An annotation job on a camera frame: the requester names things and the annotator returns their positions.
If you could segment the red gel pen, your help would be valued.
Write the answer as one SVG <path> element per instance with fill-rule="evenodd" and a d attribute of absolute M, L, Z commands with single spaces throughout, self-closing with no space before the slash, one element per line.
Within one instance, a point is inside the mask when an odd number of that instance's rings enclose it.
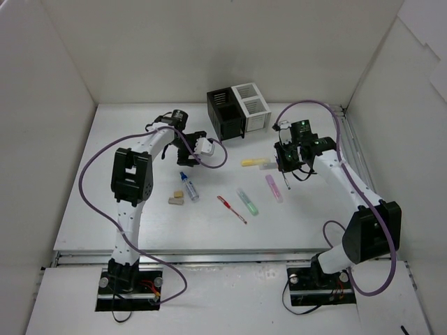
<path fill-rule="evenodd" d="M 222 196 L 218 195 L 217 199 L 231 212 L 233 212 L 245 225 L 247 225 L 247 220 L 243 218 Z"/>

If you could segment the blue gel pen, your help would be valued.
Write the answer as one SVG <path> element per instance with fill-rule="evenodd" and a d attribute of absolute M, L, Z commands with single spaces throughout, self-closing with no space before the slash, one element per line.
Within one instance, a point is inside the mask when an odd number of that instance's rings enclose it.
<path fill-rule="evenodd" d="M 287 189 L 291 190 L 291 186 L 290 186 L 288 179 L 286 178 L 286 175 L 284 173 L 282 173 L 282 177 L 283 177 L 283 180 L 284 180 L 284 183 L 285 183 Z"/>

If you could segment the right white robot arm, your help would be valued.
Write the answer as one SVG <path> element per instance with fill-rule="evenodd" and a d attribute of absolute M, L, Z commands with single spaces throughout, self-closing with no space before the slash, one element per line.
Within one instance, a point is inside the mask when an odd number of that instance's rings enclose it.
<path fill-rule="evenodd" d="M 307 165 L 322 177 L 343 202 L 350 216 L 342 242 L 316 256 L 309 279 L 318 288 L 331 283 L 335 273 L 347 267 L 388 254 L 393 242 L 400 247 L 402 210 L 396 202 L 386 202 L 372 191 L 347 164 L 331 137 L 319 137 L 308 120 L 282 121 L 277 151 L 279 170 L 294 172 Z"/>

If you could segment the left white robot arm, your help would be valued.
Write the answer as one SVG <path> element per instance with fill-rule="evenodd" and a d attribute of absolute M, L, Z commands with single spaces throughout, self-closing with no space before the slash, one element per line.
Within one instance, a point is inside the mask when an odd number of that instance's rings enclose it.
<path fill-rule="evenodd" d="M 115 152 L 111 190 L 117 201 L 117 222 L 121 230 L 117 233 L 115 249 L 108 262 L 108 273 L 115 278 L 115 285 L 125 293 L 133 292 L 140 283 L 138 274 L 139 252 L 127 243 L 138 245 L 142 209 L 152 194 L 153 161 L 164 155 L 172 145 L 177 148 L 177 164 L 193 167 L 198 161 L 190 149 L 195 149 L 205 131 L 186 134 L 188 114 L 173 110 L 166 116 L 159 116 L 149 126 L 149 135 L 131 148 L 118 148 Z"/>

